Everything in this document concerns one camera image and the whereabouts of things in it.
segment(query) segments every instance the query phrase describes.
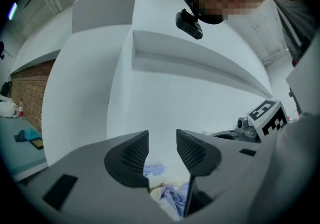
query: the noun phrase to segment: black camera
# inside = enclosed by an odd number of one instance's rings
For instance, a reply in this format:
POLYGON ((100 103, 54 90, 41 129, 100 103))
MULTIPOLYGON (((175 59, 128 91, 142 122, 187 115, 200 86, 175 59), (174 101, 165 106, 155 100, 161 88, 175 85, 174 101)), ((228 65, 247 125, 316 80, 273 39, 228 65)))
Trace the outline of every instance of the black camera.
POLYGON ((185 9, 183 9, 181 12, 176 14, 175 20, 175 24, 179 29, 191 35, 196 40, 202 39, 202 29, 195 16, 189 14, 185 9))

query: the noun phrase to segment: plastic bottle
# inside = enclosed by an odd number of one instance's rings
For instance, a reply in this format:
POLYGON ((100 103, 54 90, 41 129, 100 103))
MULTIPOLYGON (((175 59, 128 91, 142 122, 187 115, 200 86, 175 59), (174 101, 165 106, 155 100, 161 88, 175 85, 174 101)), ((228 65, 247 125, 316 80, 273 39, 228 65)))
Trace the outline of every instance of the plastic bottle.
POLYGON ((18 111, 19 111, 19 113, 18 113, 18 116, 19 116, 19 117, 23 117, 23 116, 24 116, 24 113, 23 113, 23 111, 24 111, 23 109, 24 109, 24 108, 23 108, 23 107, 24 107, 24 106, 23 106, 23 99, 21 98, 21 99, 20 99, 20 103, 19 103, 19 108, 18 108, 18 109, 19 109, 19 110, 18 110, 18 111))

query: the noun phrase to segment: cap brim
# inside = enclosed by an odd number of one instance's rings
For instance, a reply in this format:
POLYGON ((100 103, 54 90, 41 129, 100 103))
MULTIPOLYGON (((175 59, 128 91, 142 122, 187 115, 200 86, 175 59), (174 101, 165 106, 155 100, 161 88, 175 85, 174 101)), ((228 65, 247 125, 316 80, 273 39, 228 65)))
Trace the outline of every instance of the cap brim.
POLYGON ((205 13, 205 10, 196 9, 196 6, 193 4, 193 0, 184 0, 184 1, 191 9, 194 16, 204 23, 211 24, 211 25, 218 25, 222 23, 222 21, 224 20, 223 15, 208 15, 205 13))

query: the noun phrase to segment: purple cloth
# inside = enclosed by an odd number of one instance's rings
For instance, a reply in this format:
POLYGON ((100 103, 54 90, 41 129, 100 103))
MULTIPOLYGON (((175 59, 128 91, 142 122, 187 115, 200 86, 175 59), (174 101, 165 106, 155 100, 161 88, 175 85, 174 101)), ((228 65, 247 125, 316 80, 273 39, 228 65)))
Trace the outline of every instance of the purple cloth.
POLYGON ((149 164, 149 165, 145 165, 143 167, 143 174, 144 177, 146 177, 149 174, 153 174, 154 176, 158 176, 161 173, 164 173, 164 171, 166 170, 166 167, 162 164, 149 164))
POLYGON ((183 217, 185 211, 188 188, 189 183, 184 184, 177 191, 174 190, 172 185, 166 185, 161 189, 161 198, 165 199, 173 207, 179 218, 183 217))

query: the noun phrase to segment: fluorescent light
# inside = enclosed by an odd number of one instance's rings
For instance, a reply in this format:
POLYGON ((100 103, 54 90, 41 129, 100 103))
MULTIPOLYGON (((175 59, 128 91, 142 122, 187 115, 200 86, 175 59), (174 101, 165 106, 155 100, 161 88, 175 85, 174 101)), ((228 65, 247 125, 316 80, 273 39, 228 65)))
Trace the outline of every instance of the fluorescent light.
POLYGON ((12 18, 14 18, 16 8, 17 8, 17 4, 14 3, 9 12, 9 16, 8 16, 9 20, 12 20, 12 18))

